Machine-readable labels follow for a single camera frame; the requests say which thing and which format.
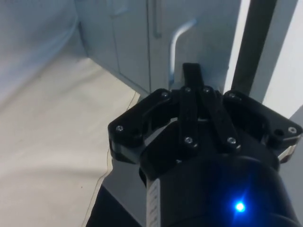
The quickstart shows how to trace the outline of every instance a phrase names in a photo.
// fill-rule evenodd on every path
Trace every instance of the white wall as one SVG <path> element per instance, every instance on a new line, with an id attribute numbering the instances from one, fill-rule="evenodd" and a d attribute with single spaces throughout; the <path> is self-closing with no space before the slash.
<path id="1" fill-rule="evenodd" d="M 303 0 L 278 0 L 250 95 L 283 116 L 303 104 Z"/>

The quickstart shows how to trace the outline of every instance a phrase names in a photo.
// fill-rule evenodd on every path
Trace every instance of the wrinkled sheet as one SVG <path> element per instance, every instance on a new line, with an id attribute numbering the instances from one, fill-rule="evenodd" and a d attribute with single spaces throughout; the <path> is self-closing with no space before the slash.
<path id="1" fill-rule="evenodd" d="M 85 226 L 112 168 L 107 125 L 135 95 L 86 58 L 73 23 L 51 37 L 8 58 L 0 46 L 2 227 Z"/>

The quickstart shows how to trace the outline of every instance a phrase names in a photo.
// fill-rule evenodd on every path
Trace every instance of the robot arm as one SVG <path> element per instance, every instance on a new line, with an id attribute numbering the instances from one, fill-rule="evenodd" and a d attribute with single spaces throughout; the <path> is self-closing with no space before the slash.
<path id="1" fill-rule="evenodd" d="M 147 226 L 300 226 L 278 171 L 302 128 L 205 86 L 198 64 L 183 72 L 180 90 L 158 89 L 108 126 L 112 157 L 140 166 Z"/>

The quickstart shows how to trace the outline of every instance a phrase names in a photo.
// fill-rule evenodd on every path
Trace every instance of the white fabric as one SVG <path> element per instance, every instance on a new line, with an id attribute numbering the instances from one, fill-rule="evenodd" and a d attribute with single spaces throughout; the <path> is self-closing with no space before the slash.
<path id="1" fill-rule="evenodd" d="M 25 17 L 25 2 L 40 11 Z M 77 33 L 61 50 L 74 30 L 69 6 L 0 1 L 1 227 L 85 226 L 111 170 L 107 125 L 135 95 L 85 58 Z"/>
<path id="2" fill-rule="evenodd" d="M 76 25 L 73 0 L 0 0 L 0 102 L 46 66 Z"/>

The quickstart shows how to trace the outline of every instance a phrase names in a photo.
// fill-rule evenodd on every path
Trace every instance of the black fabric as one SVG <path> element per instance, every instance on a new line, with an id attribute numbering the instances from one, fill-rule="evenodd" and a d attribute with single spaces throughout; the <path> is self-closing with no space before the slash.
<path id="1" fill-rule="evenodd" d="M 121 204 L 101 186 L 86 227 L 141 227 Z"/>

